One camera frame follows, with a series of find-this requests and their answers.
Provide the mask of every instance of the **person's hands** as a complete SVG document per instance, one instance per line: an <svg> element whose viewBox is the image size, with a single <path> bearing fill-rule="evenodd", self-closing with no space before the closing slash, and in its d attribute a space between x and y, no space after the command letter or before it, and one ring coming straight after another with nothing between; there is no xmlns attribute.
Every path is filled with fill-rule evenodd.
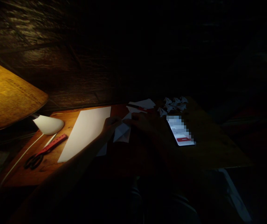
<svg viewBox="0 0 267 224"><path fill-rule="evenodd" d="M117 116L105 119L101 134L104 134L108 138L111 138L116 127L118 127L120 124L122 124L122 120Z"/></svg>
<svg viewBox="0 0 267 224"><path fill-rule="evenodd" d="M143 131L145 134L153 134L155 133L155 129L151 126L149 121L145 118L143 113L132 113L132 119L125 119L123 123L127 125L136 126L138 129Z"/></svg>

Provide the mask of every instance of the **white lamp base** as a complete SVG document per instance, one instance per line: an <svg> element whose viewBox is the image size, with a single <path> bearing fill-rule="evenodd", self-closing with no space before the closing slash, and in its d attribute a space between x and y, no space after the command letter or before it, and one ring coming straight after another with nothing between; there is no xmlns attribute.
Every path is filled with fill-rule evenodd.
<svg viewBox="0 0 267 224"><path fill-rule="evenodd" d="M33 121L40 129L40 131L45 135L53 135L60 131L64 126L64 121L43 115L39 115L39 117L34 119Z"/></svg>

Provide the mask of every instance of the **red button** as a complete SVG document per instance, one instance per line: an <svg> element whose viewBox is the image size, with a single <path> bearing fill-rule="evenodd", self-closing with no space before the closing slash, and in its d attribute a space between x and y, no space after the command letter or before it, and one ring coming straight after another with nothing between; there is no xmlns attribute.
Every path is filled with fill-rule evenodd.
<svg viewBox="0 0 267 224"><path fill-rule="evenodd" d="M186 141L190 141L189 138L177 138L178 142L186 142Z"/></svg>

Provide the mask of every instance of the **smartphone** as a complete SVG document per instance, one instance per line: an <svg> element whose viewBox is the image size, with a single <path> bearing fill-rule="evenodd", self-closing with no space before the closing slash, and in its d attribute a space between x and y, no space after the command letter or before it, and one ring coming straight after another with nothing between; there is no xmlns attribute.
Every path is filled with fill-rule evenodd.
<svg viewBox="0 0 267 224"><path fill-rule="evenodd" d="M167 116L167 122L178 146L195 145L193 136L186 128L181 116Z"/></svg>

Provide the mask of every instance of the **white paper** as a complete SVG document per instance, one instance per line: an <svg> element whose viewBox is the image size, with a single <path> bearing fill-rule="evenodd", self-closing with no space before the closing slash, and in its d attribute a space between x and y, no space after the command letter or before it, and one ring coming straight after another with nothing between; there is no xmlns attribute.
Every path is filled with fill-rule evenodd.
<svg viewBox="0 0 267 224"><path fill-rule="evenodd" d="M66 162L92 142L102 131L106 118L110 117L111 107L82 110L77 117L74 127L58 160ZM97 156L106 154L105 144Z"/></svg>
<svg viewBox="0 0 267 224"><path fill-rule="evenodd" d="M129 107L129 106L126 106L126 107L128 108L129 112L131 112L131 113L139 113L139 112L143 112L143 113L146 113L146 114L147 114L146 111L142 111L142 110L139 110L139 109L134 108L134 107Z"/></svg>
<svg viewBox="0 0 267 224"><path fill-rule="evenodd" d="M122 120L124 120L124 119L131 119L131 112L129 112ZM127 124L124 124L124 123L122 123L120 126L116 127L115 136L114 136L114 141L113 142L116 142L129 129L130 129L130 126L128 126Z"/></svg>
<svg viewBox="0 0 267 224"><path fill-rule="evenodd" d="M167 108L167 112L170 112L171 110L175 110L175 108L169 104L166 104L165 107Z"/></svg>
<svg viewBox="0 0 267 224"><path fill-rule="evenodd" d="M178 105L177 108L182 112L184 109L186 109L186 104Z"/></svg>
<svg viewBox="0 0 267 224"><path fill-rule="evenodd" d="M185 97L182 96L180 99L181 99L180 101L181 103L188 103L188 100Z"/></svg>
<svg viewBox="0 0 267 224"><path fill-rule="evenodd" d="M131 128L129 128L129 130L127 132L125 132L124 135L122 135L118 140L116 140L115 142L126 142L129 143L129 138L130 138L130 132L131 132Z"/></svg>
<svg viewBox="0 0 267 224"><path fill-rule="evenodd" d="M172 101L167 97L164 99L164 101L165 101L165 104L171 104L172 103Z"/></svg>
<svg viewBox="0 0 267 224"><path fill-rule="evenodd" d="M178 105L178 103L172 102L170 105L171 105L173 108L176 108L177 105Z"/></svg>
<svg viewBox="0 0 267 224"><path fill-rule="evenodd" d="M142 100L138 102L129 102L129 104L140 106L145 109L152 109L155 106L155 103L151 99ZM145 111L139 110L134 107L130 107L130 106L126 106L126 107L128 108L129 113L122 120L131 119L132 113L140 113L140 112L147 113ZM124 123L121 124L119 127L115 129L113 142L127 142L128 143L129 137L130 137L130 131L131 131L131 128L128 125Z"/></svg>
<svg viewBox="0 0 267 224"><path fill-rule="evenodd" d="M168 114L168 113L167 113L164 109L162 109L162 108L158 108L158 111L159 111L159 115L160 115L160 117L162 117L162 116Z"/></svg>
<svg viewBox="0 0 267 224"><path fill-rule="evenodd" d="M142 100L138 102L129 102L129 104L140 106L145 109L152 109L156 105L151 99Z"/></svg>
<svg viewBox="0 0 267 224"><path fill-rule="evenodd" d="M173 101L174 101L174 103L176 103L176 104L180 103L180 100L179 100L178 98L175 98L175 97L174 97Z"/></svg>

